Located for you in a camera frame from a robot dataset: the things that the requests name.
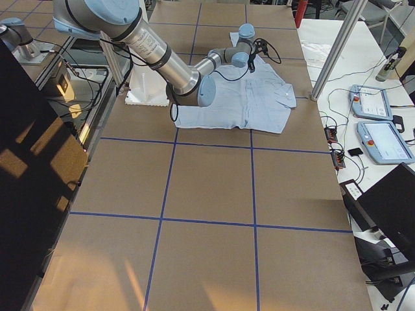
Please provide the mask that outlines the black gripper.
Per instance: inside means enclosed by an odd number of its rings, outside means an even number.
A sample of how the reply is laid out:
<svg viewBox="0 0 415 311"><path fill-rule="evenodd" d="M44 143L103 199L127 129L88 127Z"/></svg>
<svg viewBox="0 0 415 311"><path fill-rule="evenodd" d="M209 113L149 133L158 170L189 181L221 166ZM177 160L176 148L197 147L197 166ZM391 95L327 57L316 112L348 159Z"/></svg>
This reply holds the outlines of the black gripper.
<svg viewBox="0 0 415 311"><path fill-rule="evenodd" d="M265 39L262 38L258 38L253 42L252 51L248 59L248 69L250 73L255 71L254 59L259 53L263 53L265 56L269 56L268 43Z"/></svg>

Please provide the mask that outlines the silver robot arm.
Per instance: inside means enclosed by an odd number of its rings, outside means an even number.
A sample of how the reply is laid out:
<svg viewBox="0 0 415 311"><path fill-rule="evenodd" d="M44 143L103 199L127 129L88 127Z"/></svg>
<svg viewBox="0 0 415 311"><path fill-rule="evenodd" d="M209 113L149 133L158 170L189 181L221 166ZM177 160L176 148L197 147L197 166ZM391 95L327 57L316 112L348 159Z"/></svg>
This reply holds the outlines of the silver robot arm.
<svg viewBox="0 0 415 311"><path fill-rule="evenodd" d="M256 38L254 26L239 27L236 46L213 49L194 66L188 66L148 25L138 1L54 1L55 28L71 36L99 40L101 33L125 43L167 83L167 96L181 106L210 106L216 95L211 76L221 65L247 67L254 72L254 58L266 50L266 41Z"/></svg>
<svg viewBox="0 0 415 311"><path fill-rule="evenodd" d="M1 40L19 63L40 64L45 59L20 18L1 20Z"/></svg>

